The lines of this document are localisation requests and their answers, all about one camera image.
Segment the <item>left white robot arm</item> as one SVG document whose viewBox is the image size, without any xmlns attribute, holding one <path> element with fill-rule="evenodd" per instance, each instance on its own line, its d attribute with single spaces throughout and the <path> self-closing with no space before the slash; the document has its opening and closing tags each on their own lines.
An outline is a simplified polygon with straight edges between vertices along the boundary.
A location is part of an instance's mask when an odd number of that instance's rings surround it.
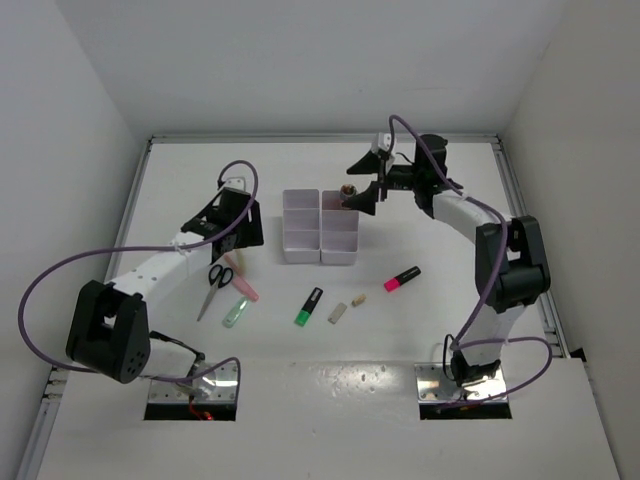
<svg viewBox="0 0 640 480">
<path fill-rule="evenodd" d="M 215 292 L 231 281 L 233 270 L 218 263 L 238 248 L 264 244 L 260 205 L 255 196 L 223 187 L 188 220 L 166 247 L 131 272 L 108 283 L 90 281 L 79 292 L 66 344 L 76 363 L 122 384 L 142 375 L 152 340 L 168 337 L 150 330 L 149 316 L 168 305 L 185 286 Z"/>
</svg>

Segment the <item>yellow pastel pen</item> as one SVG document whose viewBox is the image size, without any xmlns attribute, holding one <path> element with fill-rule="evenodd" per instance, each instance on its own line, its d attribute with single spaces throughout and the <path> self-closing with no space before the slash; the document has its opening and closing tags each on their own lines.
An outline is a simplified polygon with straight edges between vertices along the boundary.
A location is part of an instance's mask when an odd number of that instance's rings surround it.
<svg viewBox="0 0 640 480">
<path fill-rule="evenodd" d="M 245 260 L 245 256 L 244 253 L 241 250 L 237 250 L 236 251 L 236 259 L 237 259 L 237 265 L 238 265 L 238 269 L 241 275 L 245 275 L 246 274 L 246 260 Z"/>
</svg>

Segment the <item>pink pastel pen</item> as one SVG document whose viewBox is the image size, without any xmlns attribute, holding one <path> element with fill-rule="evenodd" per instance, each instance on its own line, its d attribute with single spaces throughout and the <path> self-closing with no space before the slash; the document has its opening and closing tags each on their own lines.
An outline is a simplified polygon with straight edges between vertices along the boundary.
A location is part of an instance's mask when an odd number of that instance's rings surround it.
<svg viewBox="0 0 640 480">
<path fill-rule="evenodd" d="M 228 264 L 228 266 L 234 271 L 234 273 L 236 275 L 243 276 L 239 272 L 236 255 L 233 256 L 233 255 L 227 254 L 227 255 L 224 256 L 224 260 Z"/>
</svg>

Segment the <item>clear tube of colored pens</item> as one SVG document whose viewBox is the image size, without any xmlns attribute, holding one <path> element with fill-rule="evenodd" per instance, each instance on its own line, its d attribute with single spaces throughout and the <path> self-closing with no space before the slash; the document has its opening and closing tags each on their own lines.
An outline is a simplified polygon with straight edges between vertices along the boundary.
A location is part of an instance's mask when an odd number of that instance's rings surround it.
<svg viewBox="0 0 640 480">
<path fill-rule="evenodd" d="M 358 193 L 353 184 L 343 184 L 339 189 L 339 204 L 341 209 L 349 209 L 346 202 Z"/>
</svg>

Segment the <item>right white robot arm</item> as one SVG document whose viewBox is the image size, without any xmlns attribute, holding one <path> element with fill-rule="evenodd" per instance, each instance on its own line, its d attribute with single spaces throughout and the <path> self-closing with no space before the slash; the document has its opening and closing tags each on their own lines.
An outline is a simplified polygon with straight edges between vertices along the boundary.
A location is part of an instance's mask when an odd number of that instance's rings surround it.
<svg viewBox="0 0 640 480">
<path fill-rule="evenodd" d="M 549 290 L 551 276 L 539 222 L 532 216 L 507 217 L 466 195 L 448 176 L 447 145 L 441 136 L 423 134 L 413 159 L 398 165 L 393 136 L 377 135 L 346 171 L 374 179 L 342 205 L 374 215 L 389 192 L 409 191 L 419 210 L 472 243 L 479 300 L 458 334 L 445 342 L 445 370 L 462 386 L 497 372 L 515 321 Z"/>
</svg>

